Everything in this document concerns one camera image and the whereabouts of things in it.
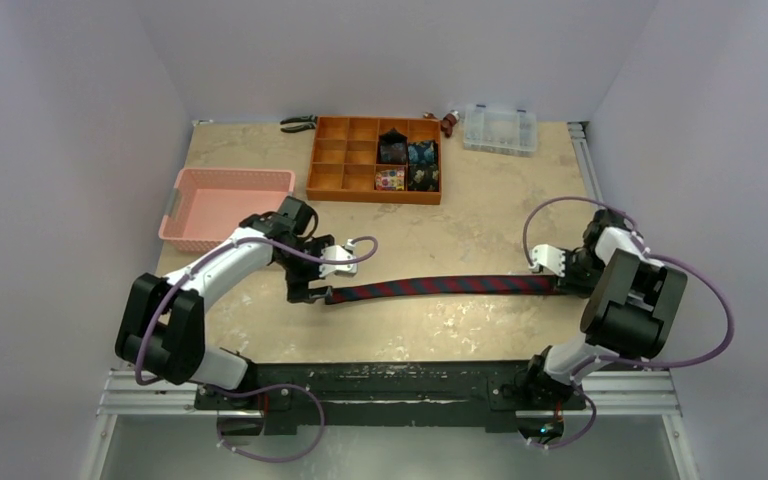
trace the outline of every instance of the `basket handle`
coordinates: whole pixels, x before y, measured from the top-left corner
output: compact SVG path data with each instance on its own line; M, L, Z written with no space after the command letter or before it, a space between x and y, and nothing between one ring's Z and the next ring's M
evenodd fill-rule
M166 211L163 213L163 215L169 217L170 219L174 219L175 215L178 214L178 206L180 204L181 192L176 187L172 189L172 192L169 194L169 199L166 200Z

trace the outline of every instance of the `gray floor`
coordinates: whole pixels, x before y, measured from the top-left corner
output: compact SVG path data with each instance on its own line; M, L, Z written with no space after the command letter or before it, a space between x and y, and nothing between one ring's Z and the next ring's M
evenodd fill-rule
M567 418L568 432L584 418ZM124 418L117 424L105 479L677 479L660 417L601 417L578 443L543 454L519 435L470 428L328 427L307 457L269 465L216 448L213 418ZM251 451L286 455L313 438L258 437Z

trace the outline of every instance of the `green handled pliers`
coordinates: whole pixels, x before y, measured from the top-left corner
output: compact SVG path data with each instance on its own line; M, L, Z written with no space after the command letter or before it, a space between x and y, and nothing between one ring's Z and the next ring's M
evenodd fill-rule
M305 130L313 130L316 128L316 115L302 115L300 117L290 117L281 120L281 125L288 123L297 123L298 125L290 125L289 127L282 127L281 131L284 133L299 133Z

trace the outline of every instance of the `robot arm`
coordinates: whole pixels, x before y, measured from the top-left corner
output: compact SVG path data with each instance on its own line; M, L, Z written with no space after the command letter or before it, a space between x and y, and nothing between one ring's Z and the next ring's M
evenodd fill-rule
M642 238L618 213L597 211L583 237L572 251L550 245L531 251L532 271L549 270L561 291L590 297L580 333L529 363L526 382L540 399L568 399L581 377L610 363L591 362L594 357L658 355L687 284L684 272L647 258Z
M274 246L283 245L326 261L352 260L351 240L339 246L331 235L303 236L315 218L316 212L310 206L287 197L277 212L243 220L227 240L186 267L163 278L148 273L139 277L131 287L125 307L116 355L136 363L152 315L172 286L180 283L167 306L168 323L158 323L151 334L145 369L174 384L192 381L236 389L249 362L232 352L205 345L204 315L208 309L249 274L272 262L285 270L287 300L291 303L312 303L328 294L330 287L310 288L311 281L331 274L357 273L357 263L324 265ZM242 239L264 239L270 243L240 243ZM202 268L196 267L205 262Z

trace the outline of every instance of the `white wall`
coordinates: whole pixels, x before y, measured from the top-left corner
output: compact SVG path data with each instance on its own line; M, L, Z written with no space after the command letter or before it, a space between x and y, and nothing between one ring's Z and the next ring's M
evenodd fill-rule
M675 372L704 477L768 478L768 1L661 0L589 144L607 199L734 304L731 349ZM723 330L692 285L664 356L710 349Z
M656 0L136 0L191 115L415 116L503 102L583 120Z
M0 1L0 478L77 478L186 126L129 1Z

